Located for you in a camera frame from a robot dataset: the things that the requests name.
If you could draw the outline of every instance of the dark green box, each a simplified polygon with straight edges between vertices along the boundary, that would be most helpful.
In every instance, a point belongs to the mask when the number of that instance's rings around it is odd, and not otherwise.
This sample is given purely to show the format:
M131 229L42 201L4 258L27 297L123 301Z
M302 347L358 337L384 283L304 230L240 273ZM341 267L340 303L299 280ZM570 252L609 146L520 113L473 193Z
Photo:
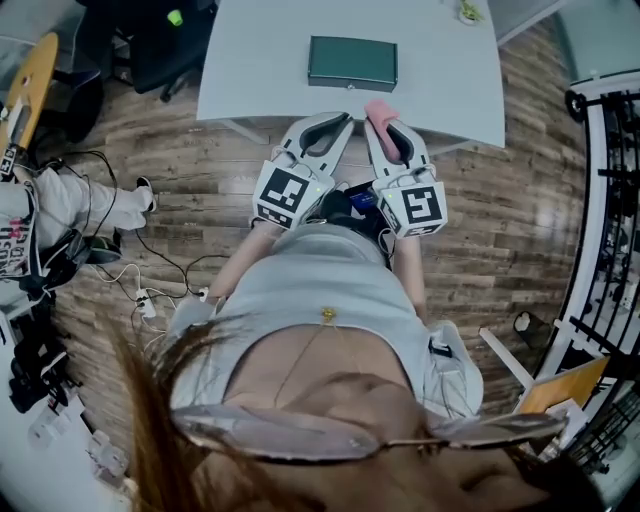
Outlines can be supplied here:
M398 46L350 37L311 36L309 85L391 92L398 83Z

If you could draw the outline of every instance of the yellow object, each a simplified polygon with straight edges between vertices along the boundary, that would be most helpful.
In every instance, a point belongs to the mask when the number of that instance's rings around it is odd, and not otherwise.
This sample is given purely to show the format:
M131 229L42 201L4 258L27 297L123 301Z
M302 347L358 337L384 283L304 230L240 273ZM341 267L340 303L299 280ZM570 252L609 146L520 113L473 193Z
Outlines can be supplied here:
M180 12L180 9L174 9L167 14L167 19L176 27L182 25L182 13Z
M322 318L324 318L325 324L330 324L331 320L333 320L338 315L338 312L333 308L322 308Z
M58 54L58 36L49 33L44 36L36 46L29 52L20 69L13 77L11 89L7 96L6 107L11 110L17 103L18 98L23 98L23 102L31 108L31 114L27 121L18 146L27 149L31 142L31 137L35 132L40 118L40 112L44 106L44 101L49 91L49 83L53 76L53 67ZM8 145L7 126L8 121L0 122L0 154Z

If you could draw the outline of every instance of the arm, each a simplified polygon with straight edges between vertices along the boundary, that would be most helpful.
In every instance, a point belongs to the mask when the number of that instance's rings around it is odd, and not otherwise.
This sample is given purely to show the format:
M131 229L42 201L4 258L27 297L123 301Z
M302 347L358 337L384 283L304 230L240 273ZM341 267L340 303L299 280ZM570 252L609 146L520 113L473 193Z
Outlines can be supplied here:
M424 290L422 253L417 236L396 240L393 273L402 283L404 291L423 323L427 319L427 297Z
M271 222L256 224L209 286L207 302L215 304L218 298L231 295L244 273L254 263L269 255L271 247L283 231Z

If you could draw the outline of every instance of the pink object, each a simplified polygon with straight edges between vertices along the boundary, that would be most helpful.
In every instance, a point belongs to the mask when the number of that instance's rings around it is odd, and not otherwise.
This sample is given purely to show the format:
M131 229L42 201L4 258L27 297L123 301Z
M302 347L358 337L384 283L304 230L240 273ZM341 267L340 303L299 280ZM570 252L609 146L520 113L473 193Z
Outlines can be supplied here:
M400 160L400 151L387 132L389 123L393 119L398 119L400 114L393 110L382 99L371 100L364 106L364 111L380 138L382 149L384 149L384 152L387 154L387 158L389 160Z

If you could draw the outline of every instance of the white pants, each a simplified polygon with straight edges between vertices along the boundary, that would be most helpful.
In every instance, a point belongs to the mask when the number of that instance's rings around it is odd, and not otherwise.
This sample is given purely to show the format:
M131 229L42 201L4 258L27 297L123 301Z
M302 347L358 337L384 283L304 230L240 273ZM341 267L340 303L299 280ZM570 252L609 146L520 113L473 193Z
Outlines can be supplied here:
M100 222L113 201L114 189L71 174L58 175L45 170L35 180L40 211L36 220L38 248L54 245L70 227L89 217ZM111 212L104 221L107 226L121 229L137 229L146 224L143 213L153 201L148 187L138 187L133 192L118 189Z

